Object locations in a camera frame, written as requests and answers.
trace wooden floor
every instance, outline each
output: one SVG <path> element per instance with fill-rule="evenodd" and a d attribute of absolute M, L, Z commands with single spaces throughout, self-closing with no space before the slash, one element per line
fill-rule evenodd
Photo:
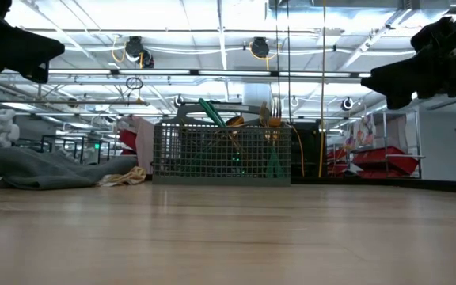
<path fill-rule="evenodd" d="M 456 194 L 0 191 L 0 284 L 456 285 Z"/>

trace yellow cable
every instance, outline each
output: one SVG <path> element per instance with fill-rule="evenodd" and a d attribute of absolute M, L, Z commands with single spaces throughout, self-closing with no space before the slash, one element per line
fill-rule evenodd
<path fill-rule="evenodd" d="M 321 71 L 321 149 L 320 149 L 320 167 L 318 177 L 321 178 L 323 173 L 323 151 L 325 148 L 325 123 L 323 122 L 323 103 L 325 102 L 325 60 L 326 60 L 326 0 L 323 0 L 323 68 Z"/>
<path fill-rule="evenodd" d="M 140 52 L 140 69 L 143 69 L 143 52 Z"/>
<path fill-rule="evenodd" d="M 116 42 L 117 42 L 117 36 L 116 36 L 116 38 L 114 39 L 114 45 L 112 46 L 113 48 L 116 47 Z M 116 51 L 115 51 L 114 49 L 112 49 L 112 57 L 113 57 L 114 60 L 117 61 L 118 63 L 123 62 L 123 61 L 124 61 L 124 57 L 126 57 L 126 43 L 127 43 L 127 42 L 124 43 L 123 57 L 122 57 L 121 59 L 118 59 L 118 58 L 116 57 Z"/>
<path fill-rule="evenodd" d="M 306 172 L 304 170 L 304 149 L 302 148 L 302 139 L 300 139 L 300 135 L 298 134 L 298 131 L 295 127 L 291 126 L 293 128 L 293 131 L 297 133 L 298 136 L 298 144 L 300 145 L 300 155 L 302 155 L 302 177 L 306 176 Z"/>
<path fill-rule="evenodd" d="M 275 55 L 273 55 L 273 56 L 271 56 L 271 57 L 268 57 L 268 56 L 267 56 L 267 57 L 265 57 L 264 59 L 262 59 L 261 57 L 258 57 L 257 55 L 255 55 L 254 52 L 253 52 L 253 50 L 251 49 L 252 47 L 253 47 L 253 42 L 250 42 L 250 43 L 249 43 L 249 52 L 251 53 L 251 55 L 253 55 L 253 57 L 254 57 L 255 59 L 266 60 L 266 61 L 267 61 L 267 70 L 269 70 L 269 69 L 270 69 L 270 66 L 269 66 L 268 61 L 270 61 L 271 59 L 275 58 L 275 57 L 279 54 L 279 49 L 281 48 L 281 44 L 278 44 L 278 46 L 277 46 L 278 51 L 277 51 L 277 53 L 276 53 Z"/>

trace beige cloth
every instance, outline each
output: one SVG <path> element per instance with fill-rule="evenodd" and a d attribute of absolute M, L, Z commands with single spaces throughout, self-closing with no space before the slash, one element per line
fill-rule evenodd
<path fill-rule="evenodd" d="M 137 116 L 133 116 L 133 123 L 136 129 L 136 154 L 139 159 L 139 166 L 146 170 L 147 174 L 152 174 L 154 155 L 154 125 Z"/>
<path fill-rule="evenodd" d="M 121 185 L 137 185 L 141 184 L 146 179 L 146 170 L 138 166 L 134 167 L 128 174 L 120 175 L 105 175 L 98 185 L 104 187 L 121 186 Z"/>

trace gray blanket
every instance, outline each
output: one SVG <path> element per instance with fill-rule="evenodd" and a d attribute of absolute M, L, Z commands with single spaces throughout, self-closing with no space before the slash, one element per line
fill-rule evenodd
<path fill-rule="evenodd" d="M 18 147 L 0 148 L 0 188 L 52 190 L 94 186 L 108 174 L 126 174 L 134 158 L 118 157 L 100 165 L 80 165 L 60 153 L 40 154 Z"/>

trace white sculpture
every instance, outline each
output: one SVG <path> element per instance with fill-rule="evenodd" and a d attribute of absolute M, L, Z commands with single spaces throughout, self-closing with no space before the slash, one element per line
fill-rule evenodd
<path fill-rule="evenodd" d="M 19 126 L 13 123 L 14 110 L 0 110 L 0 147 L 11 147 L 21 136 Z"/>

